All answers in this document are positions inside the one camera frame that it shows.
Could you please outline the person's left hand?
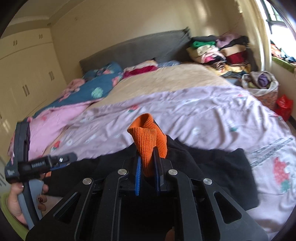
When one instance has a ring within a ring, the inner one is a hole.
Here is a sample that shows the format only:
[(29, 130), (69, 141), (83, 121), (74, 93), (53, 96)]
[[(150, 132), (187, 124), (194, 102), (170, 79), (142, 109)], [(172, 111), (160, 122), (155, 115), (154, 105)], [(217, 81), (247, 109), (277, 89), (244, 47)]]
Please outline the person's left hand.
[[(23, 183), (13, 183), (11, 185), (10, 193), (7, 198), (7, 207), (12, 216), (14, 216), (21, 224), (27, 226), (25, 217), (21, 211), (21, 207), (18, 201), (18, 196), (22, 193), (24, 189)], [(38, 209), (45, 213), (47, 208), (45, 203), (47, 202), (47, 196), (45, 195), (49, 191), (47, 184), (43, 184), (42, 194), (38, 197)]]

